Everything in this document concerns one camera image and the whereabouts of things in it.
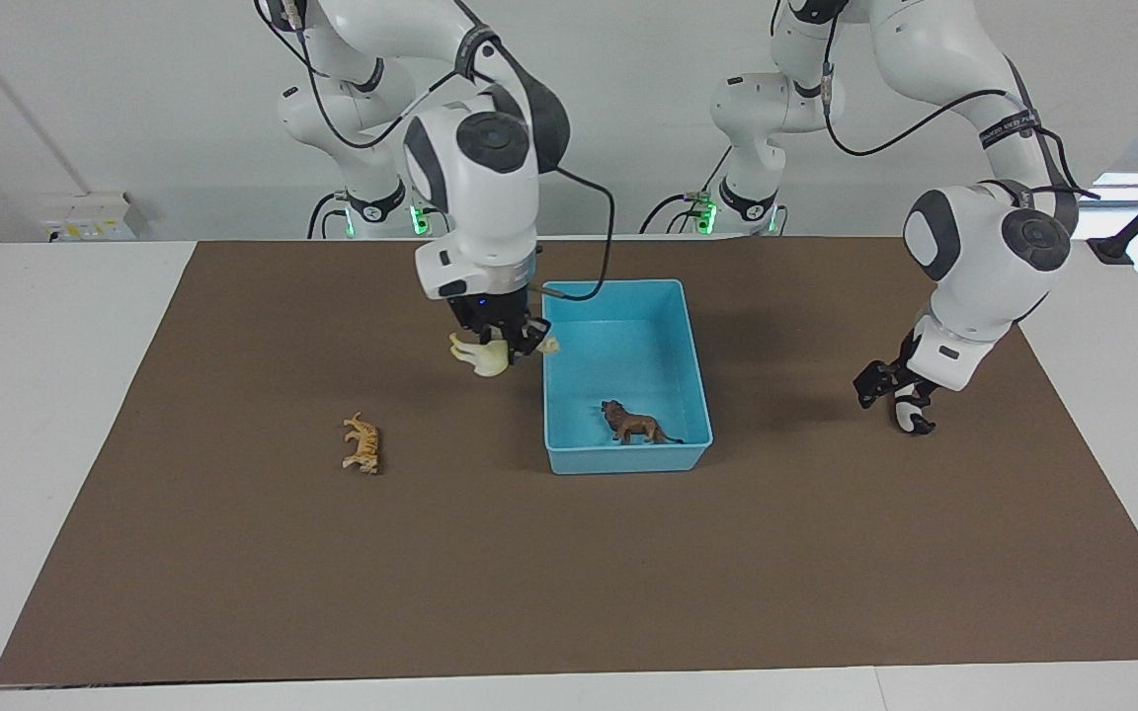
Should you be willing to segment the cream llama toy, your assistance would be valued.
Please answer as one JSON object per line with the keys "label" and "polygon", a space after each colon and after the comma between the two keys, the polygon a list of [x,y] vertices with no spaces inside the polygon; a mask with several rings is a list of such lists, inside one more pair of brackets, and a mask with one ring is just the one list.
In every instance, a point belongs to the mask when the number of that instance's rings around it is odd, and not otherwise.
{"label": "cream llama toy", "polygon": [[497,329],[490,328],[487,336],[490,336],[489,344],[465,344],[460,340],[457,333],[451,333],[450,352],[454,358],[465,361],[477,377],[486,378],[500,377],[516,363],[516,359],[523,358],[520,353],[511,355],[509,342],[503,341]]}

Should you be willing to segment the black and white panda toy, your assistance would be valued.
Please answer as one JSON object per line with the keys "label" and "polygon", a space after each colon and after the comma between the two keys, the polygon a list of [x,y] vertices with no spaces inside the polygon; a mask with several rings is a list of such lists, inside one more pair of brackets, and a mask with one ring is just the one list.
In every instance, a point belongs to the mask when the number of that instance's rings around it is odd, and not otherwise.
{"label": "black and white panda toy", "polygon": [[905,435],[930,435],[935,431],[935,423],[926,416],[925,410],[930,407],[931,396],[935,392],[935,385],[929,383],[929,405],[912,406],[898,404],[897,392],[893,395],[894,422]]}

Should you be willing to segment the brown lion toy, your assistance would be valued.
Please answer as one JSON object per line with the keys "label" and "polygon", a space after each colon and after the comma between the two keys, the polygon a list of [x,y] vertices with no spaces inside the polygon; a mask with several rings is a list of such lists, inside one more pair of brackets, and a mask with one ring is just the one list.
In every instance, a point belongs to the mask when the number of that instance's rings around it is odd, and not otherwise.
{"label": "brown lion toy", "polygon": [[634,436],[638,435],[642,440],[650,444],[686,444],[665,432],[659,420],[654,416],[630,413],[624,408],[619,400],[602,400],[600,410],[613,441],[628,444]]}

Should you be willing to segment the orange striped tiger toy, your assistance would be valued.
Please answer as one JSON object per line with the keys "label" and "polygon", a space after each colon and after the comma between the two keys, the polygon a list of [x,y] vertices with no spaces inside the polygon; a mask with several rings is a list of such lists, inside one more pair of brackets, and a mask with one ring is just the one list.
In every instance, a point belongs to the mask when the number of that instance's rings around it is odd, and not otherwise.
{"label": "orange striped tiger toy", "polygon": [[382,433],[379,427],[366,422],[361,411],[343,420],[343,425],[348,429],[344,443],[356,445],[356,450],[343,458],[343,469],[356,468],[366,476],[382,474]]}

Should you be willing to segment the light blue plastic storage box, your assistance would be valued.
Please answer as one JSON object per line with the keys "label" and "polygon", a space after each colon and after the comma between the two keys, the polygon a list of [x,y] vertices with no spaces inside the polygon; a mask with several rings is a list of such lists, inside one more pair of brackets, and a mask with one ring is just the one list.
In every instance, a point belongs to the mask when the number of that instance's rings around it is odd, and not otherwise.
{"label": "light blue plastic storage box", "polygon": [[[543,359],[543,445],[559,476],[686,472],[714,445],[690,307],[681,280],[610,280],[588,301],[583,280],[546,298],[556,352]],[[659,420],[686,444],[612,440],[602,400]]]}

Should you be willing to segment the brown table mat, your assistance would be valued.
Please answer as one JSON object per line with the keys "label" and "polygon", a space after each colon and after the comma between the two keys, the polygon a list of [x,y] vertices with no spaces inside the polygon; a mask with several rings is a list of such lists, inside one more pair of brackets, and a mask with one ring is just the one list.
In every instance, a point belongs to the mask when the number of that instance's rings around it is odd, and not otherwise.
{"label": "brown table mat", "polygon": [[714,445],[596,477],[550,472],[541,359],[450,358],[412,253],[195,248],[0,684],[1138,659],[1138,531],[1024,337],[934,435],[858,408],[932,289],[897,240],[620,243],[684,286]]}

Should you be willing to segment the white wall socket box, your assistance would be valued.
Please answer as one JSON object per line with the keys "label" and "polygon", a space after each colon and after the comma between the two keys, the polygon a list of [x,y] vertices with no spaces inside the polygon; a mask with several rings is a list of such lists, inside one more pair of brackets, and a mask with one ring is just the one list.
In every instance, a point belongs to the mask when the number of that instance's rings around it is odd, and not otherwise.
{"label": "white wall socket box", "polygon": [[50,242],[143,240],[152,233],[143,212],[122,191],[43,195],[38,224]]}

